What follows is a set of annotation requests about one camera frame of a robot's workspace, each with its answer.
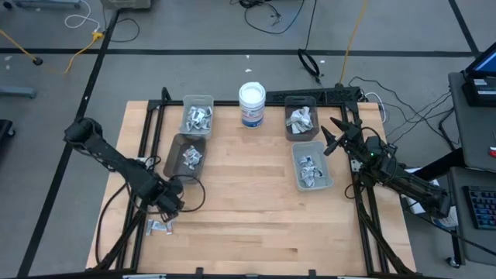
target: laptop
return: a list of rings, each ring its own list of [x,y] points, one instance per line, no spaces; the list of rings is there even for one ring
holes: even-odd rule
[[[496,106],[496,43],[465,71],[463,93],[471,106]]]

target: white cable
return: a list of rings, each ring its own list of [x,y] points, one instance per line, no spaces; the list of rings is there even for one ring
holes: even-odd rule
[[[384,116],[383,119],[382,119],[382,122],[386,122],[386,108],[384,107],[384,104],[382,103],[382,100],[381,100],[381,97],[379,97],[379,95],[377,95],[375,92],[368,92],[365,94],[365,97],[367,97],[368,95],[374,95],[376,98],[379,99],[379,102],[381,104],[381,108],[382,108],[382,115]]]
[[[89,21],[92,21],[94,23],[96,23],[98,26],[96,27],[95,29],[95,32],[98,32],[100,30],[100,22],[94,20],[94,19],[90,19],[90,15],[91,15],[91,7],[90,5],[85,1],[85,0],[81,0],[81,2],[83,2],[84,4],[86,4],[86,6],[88,7],[88,15],[87,16],[82,16],[82,15],[69,15],[67,18],[65,18],[64,20],[64,23],[65,23],[65,26],[67,26],[67,28],[72,28],[72,29],[75,29],[75,28],[79,28],[81,27],[87,20]],[[67,24],[67,20],[70,19],[70,18],[73,18],[73,17],[77,17],[77,18],[81,18],[83,19],[83,21],[75,26],[70,26],[69,24]]]

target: gray floor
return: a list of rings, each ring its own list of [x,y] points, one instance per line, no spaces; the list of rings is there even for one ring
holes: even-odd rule
[[[99,1],[89,0],[92,17],[102,21]],[[457,0],[480,50],[496,36],[488,0]],[[298,1],[277,1],[274,6],[286,23],[299,7]],[[291,29],[282,35],[267,35],[251,29],[243,20],[243,9],[220,0],[161,0],[149,12],[125,12],[141,27],[137,40],[111,43],[122,49],[296,49],[305,45],[313,1],[307,1]],[[309,49],[344,50],[360,12],[361,1],[320,1],[315,13]],[[354,50],[444,50],[469,51],[447,0],[370,1],[353,44]],[[250,11],[249,18],[270,27],[270,13],[264,8]],[[64,18],[86,9],[0,9],[0,28],[31,48],[82,48],[95,28],[91,22],[80,29],[68,29]],[[107,11],[107,20],[111,12]],[[134,34],[132,24],[121,23],[113,38]],[[11,47],[1,39],[1,47]],[[95,62],[85,54],[68,75],[34,67],[22,55],[0,55],[0,84],[31,86],[39,91],[33,100],[0,99],[0,119],[15,122],[17,134],[0,161],[0,277],[15,276],[43,205],[46,192],[64,146],[63,131],[78,109],[82,93]],[[43,55],[46,64],[65,68],[70,56]],[[315,57],[325,75],[322,83],[332,87],[339,78],[342,57]],[[415,109],[436,100],[448,91],[447,74],[465,68],[471,58],[351,57],[345,82],[353,76],[377,79],[395,90]],[[259,81],[269,90],[317,88],[296,56],[146,56],[107,55],[96,81],[86,115],[104,127],[106,139],[115,144],[128,100],[159,98],[166,86],[173,98],[188,94],[208,94],[216,99],[235,99],[239,86]],[[378,93],[384,102],[399,105],[391,93],[375,84],[354,81],[365,92]],[[432,113],[449,109],[448,99]],[[413,115],[402,106],[407,115]],[[386,106],[386,132],[403,122],[396,108]],[[437,119],[431,123],[437,126]],[[445,124],[452,140],[457,140],[454,117]],[[411,125],[388,137],[396,140]],[[425,123],[397,142],[398,159],[408,166],[422,166],[449,152],[449,148]],[[90,158],[73,154],[64,176],[46,232],[36,255],[32,275],[83,270],[102,201],[106,171]],[[496,268],[468,263],[460,270],[447,267],[451,256],[450,237],[405,216],[417,268],[440,277],[494,277]]]

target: wheel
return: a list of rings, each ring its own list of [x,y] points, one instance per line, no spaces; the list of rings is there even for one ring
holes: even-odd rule
[[[8,10],[12,9],[12,4],[10,4],[10,2],[3,2],[3,6],[4,6],[4,8],[6,8]]]
[[[452,268],[456,268],[456,269],[460,268],[460,265],[456,263],[455,259],[452,257],[446,258],[445,261]]]
[[[13,136],[15,136],[15,135],[16,135],[16,131],[15,131],[12,127],[10,127],[10,130],[9,130],[9,132],[7,133],[7,135],[8,135],[9,137],[13,137]]]

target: desk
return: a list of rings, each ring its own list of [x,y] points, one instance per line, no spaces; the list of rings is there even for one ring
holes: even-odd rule
[[[124,156],[138,153],[146,106],[147,102],[127,104],[116,147]],[[363,126],[376,129],[385,139],[377,104],[360,104],[359,108]],[[201,176],[207,191],[205,205],[198,212],[181,213],[173,235],[153,232],[145,236],[138,271],[192,274],[196,267],[204,267],[206,274],[304,275],[316,269],[318,275],[366,275],[355,204],[343,194],[351,182],[343,149],[327,157],[334,186],[300,193],[294,180],[292,143],[284,137],[284,107],[266,107],[264,123],[258,129],[242,127],[239,107],[216,106],[214,111]],[[321,107],[318,114],[321,125],[341,134],[329,119],[341,119],[338,108]],[[159,174],[181,116],[182,106],[166,106],[158,146],[163,158],[156,168]],[[325,141],[322,133],[315,140]],[[123,183],[119,174],[110,174],[108,179],[102,205]],[[375,188],[375,195],[384,238],[405,265],[415,270],[398,195],[380,187]],[[201,196],[197,188],[186,186],[188,207],[195,207]],[[101,257],[122,232],[128,200],[123,191],[105,213]],[[370,234],[369,238],[378,271],[377,245]],[[131,237],[128,251],[134,241]],[[94,247],[95,241],[88,267],[95,265]],[[124,266],[128,267],[131,253],[126,257]]]
[[[469,106],[461,88],[465,82],[461,73],[449,74],[448,80],[461,148],[417,170],[415,175],[431,181],[447,174],[451,167],[472,167],[496,172],[495,160],[489,156],[489,146],[496,145],[493,135],[493,130],[496,130],[496,108]]]
[[[472,240],[489,250],[496,250],[496,231],[475,229],[470,216],[470,211],[463,193],[463,186],[491,186],[496,187],[496,174],[487,171],[468,170],[461,167],[453,167],[449,170],[448,182],[453,196],[456,200],[456,214],[458,215],[460,235],[468,240]],[[484,252],[465,242],[460,242],[462,247],[461,257],[465,256],[468,260],[490,264],[496,266],[496,257]]]

